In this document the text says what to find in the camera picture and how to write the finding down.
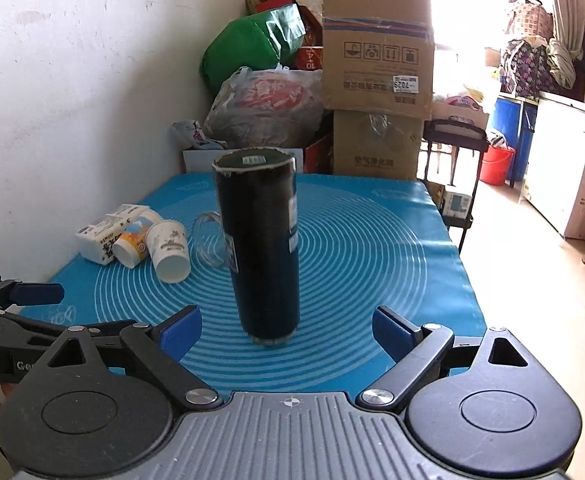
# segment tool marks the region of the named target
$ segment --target white wall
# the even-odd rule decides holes
[[[180,170],[204,49],[243,0],[0,0],[0,273],[45,279],[73,232]]]

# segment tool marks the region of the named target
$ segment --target paper cup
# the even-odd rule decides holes
[[[190,255],[183,224],[175,220],[154,224],[146,235],[146,243],[160,281],[178,283],[188,277]]]
[[[122,233],[112,246],[114,256],[128,269],[133,269],[148,256],[146,234],[150,228],[163,219],[152,209],[141,213]]]

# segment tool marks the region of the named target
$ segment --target black cylinder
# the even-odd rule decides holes
[[[282,343],[299,323],[295,160],[249,148],[212,168],[239,319],[257,342]]]

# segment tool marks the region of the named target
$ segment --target transparent cup handle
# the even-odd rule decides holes
[[[221,215],[216,211],[197,216],[192,227],[192,243],[197,256],[208,265],[213,267],[226,265],[228,261],[226,239],[223,235]]]

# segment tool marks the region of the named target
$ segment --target pink bag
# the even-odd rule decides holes
[[[505,33],[515,38],[541,36],[549,40],[554,34],[554,18],[546,12],[539,0],[526,0],[524,4],[514,2]]]

